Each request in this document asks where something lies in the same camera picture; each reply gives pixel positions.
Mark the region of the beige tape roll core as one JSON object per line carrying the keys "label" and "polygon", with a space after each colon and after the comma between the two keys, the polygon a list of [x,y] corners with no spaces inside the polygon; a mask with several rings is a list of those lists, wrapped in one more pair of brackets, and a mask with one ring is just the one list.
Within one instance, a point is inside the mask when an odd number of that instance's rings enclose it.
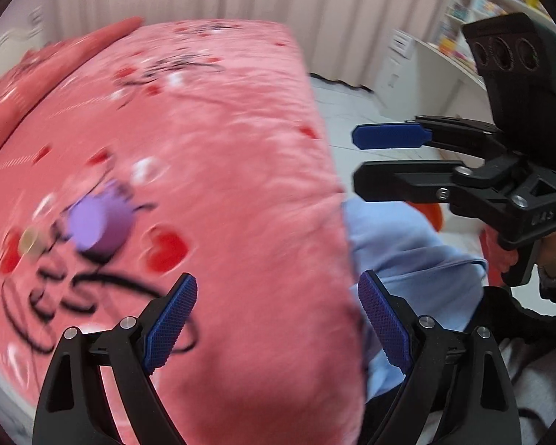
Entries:
{"label": "beige tape roll core", "polygon": [[37,259],[46,248],[46,241],[38,229],[29,227],[21,234],[18,243],[18,251],[21,256]]}

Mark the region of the purple ribbed cup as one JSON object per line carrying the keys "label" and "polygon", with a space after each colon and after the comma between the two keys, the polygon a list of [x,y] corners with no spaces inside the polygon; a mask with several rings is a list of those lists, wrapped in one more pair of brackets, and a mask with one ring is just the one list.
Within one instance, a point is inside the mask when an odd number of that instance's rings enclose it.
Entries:
{"label": "purple ribbed cup", "polygon": [[98,193],[90,193],[68,211],[67,231],[77,252],[110,257],[127,241],[134,211],[127,188],[112,180]]}

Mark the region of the orange trash bin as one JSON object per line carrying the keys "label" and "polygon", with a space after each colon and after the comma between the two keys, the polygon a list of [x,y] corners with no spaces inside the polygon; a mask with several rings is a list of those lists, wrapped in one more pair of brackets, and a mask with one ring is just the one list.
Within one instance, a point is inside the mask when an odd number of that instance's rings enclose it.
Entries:
{"label": "orange trash bin", "polygon": [[421,212],[430,222],[436,232],[440,232],[444,227],[443,211],[439,203],[413,203],[408,205]]}

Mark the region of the white desk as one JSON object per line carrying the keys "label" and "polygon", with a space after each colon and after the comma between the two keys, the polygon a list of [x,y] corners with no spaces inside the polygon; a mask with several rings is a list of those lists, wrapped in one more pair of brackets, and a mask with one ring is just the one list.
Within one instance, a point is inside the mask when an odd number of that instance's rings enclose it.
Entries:
{"label": "white desk", "polygon": [[485,85],[429,43],[416,42],[416,106],[412,116],[450,116],[493,123]]}

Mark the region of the white drawer cabinet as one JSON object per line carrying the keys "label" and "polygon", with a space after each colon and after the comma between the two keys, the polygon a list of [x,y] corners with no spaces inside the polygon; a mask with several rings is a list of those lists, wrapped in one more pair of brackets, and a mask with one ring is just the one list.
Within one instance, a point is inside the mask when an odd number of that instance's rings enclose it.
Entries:
{"label": "white drawer cabinet", "polygon": [[374,88],[377,99],[384,106],[388,105],[402,70],[411,60],[414,47],[415,38],[412,35],[398,28],[393,30]]}

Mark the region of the red plastic stool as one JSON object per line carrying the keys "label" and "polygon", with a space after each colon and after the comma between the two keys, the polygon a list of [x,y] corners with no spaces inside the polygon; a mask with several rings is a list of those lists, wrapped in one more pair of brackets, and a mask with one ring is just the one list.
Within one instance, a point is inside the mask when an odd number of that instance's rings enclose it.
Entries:
{"label": "red plastic stool", "polygon": [[497,232],[485,226],[480,232],[480,245],[488,263],[488,283],[490,286],[504,285],[501,274],[507,272],[518,261],[516,250],[505,250],[498,244]]}

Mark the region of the light blue trouser leg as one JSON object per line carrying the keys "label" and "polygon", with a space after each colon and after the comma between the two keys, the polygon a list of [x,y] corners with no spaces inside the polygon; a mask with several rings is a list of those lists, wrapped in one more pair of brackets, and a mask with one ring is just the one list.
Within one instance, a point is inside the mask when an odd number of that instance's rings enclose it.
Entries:
{"label": "light blue trouser leg", "polygon": [[466,329],[483,296],[484,258],[445,244],[427,218],[402,202],[342,204],[353,278],[372,270],[418,316]]}

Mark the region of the white bookshelf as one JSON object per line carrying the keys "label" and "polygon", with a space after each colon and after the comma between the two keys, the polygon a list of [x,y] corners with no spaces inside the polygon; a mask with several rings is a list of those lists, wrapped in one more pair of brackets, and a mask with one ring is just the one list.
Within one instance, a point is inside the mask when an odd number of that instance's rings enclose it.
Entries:
{"label": "white bookshelf", "polygon": [[519,12],[550,28],[556,27],[538,0],[443,0],[441,18],[434,27],[430,45],[474,73],[474,57],[463,36],[463,27],[474,21]]}

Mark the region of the pink heart-print bed blanket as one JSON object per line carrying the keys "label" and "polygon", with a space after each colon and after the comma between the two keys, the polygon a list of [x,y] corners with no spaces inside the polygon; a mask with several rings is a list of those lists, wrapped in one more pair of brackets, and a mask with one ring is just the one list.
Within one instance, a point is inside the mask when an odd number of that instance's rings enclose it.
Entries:
{"label": "pink heart-print bed blanket", "polygon": [[[134,224],[77,252],[69,209],[108,182]],[[0,150],[0,415],[28,443],[61,334],[198,300],[154,387],[191,444],[353,444],[364,415],[345,197],[301,51],[268,21],[142,25],[42,98]],[[23,231],[46,250],[21,256]]]}

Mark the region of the folded red quilt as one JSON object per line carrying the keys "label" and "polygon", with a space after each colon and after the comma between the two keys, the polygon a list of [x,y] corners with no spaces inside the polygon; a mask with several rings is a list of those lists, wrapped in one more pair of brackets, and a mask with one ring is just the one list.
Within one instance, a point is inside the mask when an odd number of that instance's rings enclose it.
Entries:
{"label": "folded red quilt", "polygon": [[62,80],[143,23],[130,17],[81,37],[30,50],[0,76],[0,150],[21,120]]}

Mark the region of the white headboard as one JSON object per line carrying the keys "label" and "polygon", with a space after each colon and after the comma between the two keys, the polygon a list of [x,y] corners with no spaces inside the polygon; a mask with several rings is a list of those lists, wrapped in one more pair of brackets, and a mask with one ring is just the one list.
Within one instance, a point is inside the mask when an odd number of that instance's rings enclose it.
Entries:
{"label": "white headboard", "polygon": [[29,50],[38,50],[46,43],[43,28],[43,8],[35,8],[29,15],[29,29],[12,28],[0,37],[0,76],[16,65]]}

